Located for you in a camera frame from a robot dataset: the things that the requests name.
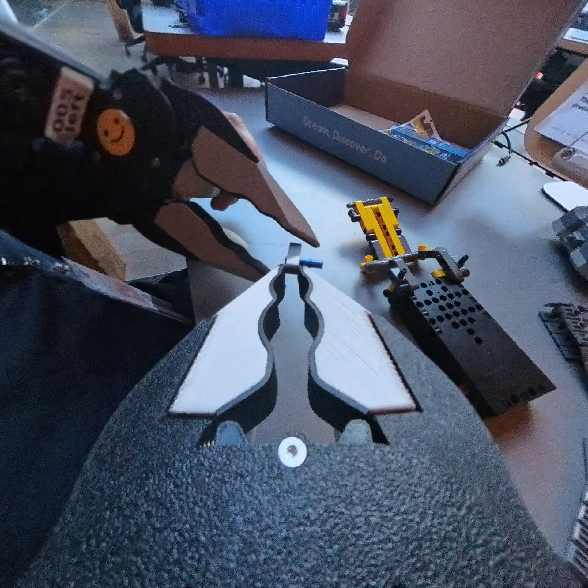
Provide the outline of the grey connector with blue pins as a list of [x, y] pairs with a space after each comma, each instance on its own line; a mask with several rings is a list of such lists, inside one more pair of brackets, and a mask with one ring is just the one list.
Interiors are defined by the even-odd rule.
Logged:
[[302, 245], [297, 242], [290, 242], [284, 261], [285, 272], [290, 275], [300, 275], [302, 268], [322, 269], [324, 262], [318, 259], [305, 258], [302, 256]]

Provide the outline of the black perforated battery box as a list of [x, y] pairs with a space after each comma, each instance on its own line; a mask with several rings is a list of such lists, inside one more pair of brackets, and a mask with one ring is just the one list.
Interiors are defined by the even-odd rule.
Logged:
[[434, 278], [412, 293], [384, 291], [416, 344], [483, 417], [503, 415], [556, 389], [462, 283]]

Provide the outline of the wooden post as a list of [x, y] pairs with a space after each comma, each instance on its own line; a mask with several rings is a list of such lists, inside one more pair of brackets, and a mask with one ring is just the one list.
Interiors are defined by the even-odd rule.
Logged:
[[121, 1], [104, 1], [112, 18], [117, 36], [122, 42], [130, 42], [135, 39], [134, 31], [130, 24], [127, 11], [122, 7]]

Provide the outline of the instruction sheet on clipboard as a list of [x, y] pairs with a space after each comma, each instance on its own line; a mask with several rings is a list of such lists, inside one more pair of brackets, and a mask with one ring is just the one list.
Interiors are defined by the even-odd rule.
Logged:
[[585, 82], [587, 82], [587, 60], [534, 113], [527, 124], [524, 143], [527, 153], [538, 165], [564, 180], [572, 181], [587, 189], [587, 171], [569, 172], [565, 170], [554, 160], [556, 153], [563, 148], [562, 145], [542, 136], [536, 130], [536, 127], [542, 121], [560, 107]]

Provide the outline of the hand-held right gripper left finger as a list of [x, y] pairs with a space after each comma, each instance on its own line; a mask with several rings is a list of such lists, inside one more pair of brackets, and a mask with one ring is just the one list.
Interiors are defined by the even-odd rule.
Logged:
[[262, 321], [277, 301], [275, 280], [282, 274], [278, 265], [215, 314], [170, 405], [171, 415], [219, 417], [262, 384], [271, 372]]

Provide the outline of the blue printed booklet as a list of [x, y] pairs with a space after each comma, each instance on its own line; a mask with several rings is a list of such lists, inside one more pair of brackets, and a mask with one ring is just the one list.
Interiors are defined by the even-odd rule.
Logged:
[[415, 126], [408, 124], [394, 125], [388, 129], [381, 129], [380, 132], [396, 141], [413, 146], [419, 151], [454, 164], [466, 158], [470, 153], [470, 149], [447, 142], [435, 133], [432, 135], [426, 131], [420, 133]]

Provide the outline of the brown table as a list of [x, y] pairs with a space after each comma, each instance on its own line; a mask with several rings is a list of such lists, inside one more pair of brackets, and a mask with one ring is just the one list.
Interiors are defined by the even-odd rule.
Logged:
[[255, 38], [217, 38], [184, 33], [146, 32], [146, 45], [155, 55], [248, 61], [326, 62], [347, 58], [348, 27], [328, 32], [321, 42]]

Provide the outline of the person's left hand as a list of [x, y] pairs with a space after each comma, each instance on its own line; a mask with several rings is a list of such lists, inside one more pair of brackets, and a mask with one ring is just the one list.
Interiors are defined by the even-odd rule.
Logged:
[[[223, 112], [224, 116], [236, 129], [237, 133], [242, 137], [249, 149], [254, 153], [255, 157], [263, 165], [266, 164], [262, 151], [259, 149], [254, 137], [250, 133], [243, 119], [234, 112]], [[212, 185], [206, 180], [202, 179], [198, 174], [189, 175], [187, 187], [181, 187], [176, 182], [175, 199], [177, 201], [188, 201], [193, 198], [210, 199], [210, 206], [213, 210], [224, 211], [230, 206], [238, 202], [238, 198], [230, 193]]]

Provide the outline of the grey brick motor block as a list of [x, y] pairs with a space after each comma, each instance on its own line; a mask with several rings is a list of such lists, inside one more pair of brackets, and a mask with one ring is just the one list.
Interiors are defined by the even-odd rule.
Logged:
[[587, 207], [577, 206], [552, 222], [570, 265], [587, 281]]

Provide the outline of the clear badge holder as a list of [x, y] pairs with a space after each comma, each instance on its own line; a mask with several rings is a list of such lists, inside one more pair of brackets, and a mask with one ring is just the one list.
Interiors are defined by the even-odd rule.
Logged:
[[69, 259], [46, 261], [39, 256], [1, 255], [1, 269], [36, 269], [50, 277], [57, 277], [85, 287], [93, 293], [117, 300], [143, 310], [156, 313], [174, 321], [190, 324], [190, 320], [175, 312], [171, 305], [130, 284], [88, 268]]

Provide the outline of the printed instruction sheet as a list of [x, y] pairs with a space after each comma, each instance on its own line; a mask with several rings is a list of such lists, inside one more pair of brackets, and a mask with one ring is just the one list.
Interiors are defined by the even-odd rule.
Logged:
[[587, 84], [573, 92], [535, 130], [564, 146], [587, 144]]

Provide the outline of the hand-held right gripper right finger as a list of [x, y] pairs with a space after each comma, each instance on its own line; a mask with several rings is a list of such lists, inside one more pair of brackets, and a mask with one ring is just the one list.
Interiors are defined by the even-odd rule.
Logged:
[[416, 402], [371, 313], [313, 269], [299, 270], [309, 368], [320, 391], [363, 415], [413, 412]]

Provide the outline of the blue plastic crate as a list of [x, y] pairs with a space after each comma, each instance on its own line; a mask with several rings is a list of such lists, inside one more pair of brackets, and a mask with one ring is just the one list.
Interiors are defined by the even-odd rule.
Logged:
[[175, 1], [195, 34], [321, 41], [332, 1]]

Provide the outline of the grey desk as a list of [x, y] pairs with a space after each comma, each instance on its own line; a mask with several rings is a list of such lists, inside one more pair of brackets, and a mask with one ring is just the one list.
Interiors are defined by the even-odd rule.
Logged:
[[503, 150], [492, 145], [431, 208], [270, 125], [263, 89], [200, 92], [240, 115], [270, 172], [305, 215], [320, 248], [303, 243], [302, 256], [323, 261], [324, 279], [403, 334], [406, 329], [383, 296], [387, 281], [366, 278], [359, 270], [367, 243], [346, 205], [355, 198], [392, 198], [410, 246], [469, 255], [466, 288], [556, 386], [486, 423], [527, 510], [553, 549], [565, 555], [586, 488], [587, 383], [583, 369], [562, 357], [538, 310], [552, 302], [583, 305], [587, 286], [569, 268], [553, 235], [552, 222], [561, 211], [541, 193], [545, 175], [518, 157], [497, 167]]

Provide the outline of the blue yellow instruction booklet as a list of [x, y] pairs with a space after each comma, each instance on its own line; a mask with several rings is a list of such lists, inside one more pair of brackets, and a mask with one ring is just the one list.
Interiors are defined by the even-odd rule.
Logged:
[[406, 123], [395, 124], [390, 128], [380, 129], [379, 132], [388, 136], [393, 134], [404, 135], [421, 141], [442, 140], [428, 109]]

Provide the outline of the navy cardboard box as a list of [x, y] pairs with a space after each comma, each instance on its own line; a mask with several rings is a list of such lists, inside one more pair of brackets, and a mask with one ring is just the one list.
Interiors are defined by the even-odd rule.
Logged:
[[[476, 166], [584, 1], [361, 1], [348, 66], [266, 79], [276, 127], [430, 205]], [[458, 163], [381, 132], [426, 109]]]

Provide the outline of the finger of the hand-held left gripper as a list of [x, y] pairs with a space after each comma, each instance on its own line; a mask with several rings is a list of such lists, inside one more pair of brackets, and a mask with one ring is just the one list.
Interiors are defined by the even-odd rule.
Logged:
[[195, 202], [161, 207], [154, 223], [193, 258], [211, 267], [251, 282], [270, 272], [249, 253], [238, 235], [226, 231]]
[[254, 162], [207, 128], [198, 130], [192, 153], [196, 172], [204, 180], [246, 199], [308, 245], [320, 246], [306, 218], [263, 163]]

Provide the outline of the yellow grey brick arm assembly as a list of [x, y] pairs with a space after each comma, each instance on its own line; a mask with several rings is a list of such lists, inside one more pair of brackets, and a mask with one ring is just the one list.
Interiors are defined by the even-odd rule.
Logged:
[[359, 224], [369, 246], [370, 254], [364, 257], [360, 271], [365, 275], [383, 275], [390, 279], [385, 290], [389, 302], [404, 296], [412, 296], [421, 285], [413, 273], [412, 266], [421, 261], [434, 260], [438, 269], [432, 272], [433, 282], [448, 281], [462, 284], [470, 272], [465, 268], [468, 255], [455, 257], [443, 247], [428, 247], [420, 244], [412, 250], [403, 235], [398, 220], [398, 210], [390, 199], [382, 197], [347, 204], [348, 216]]

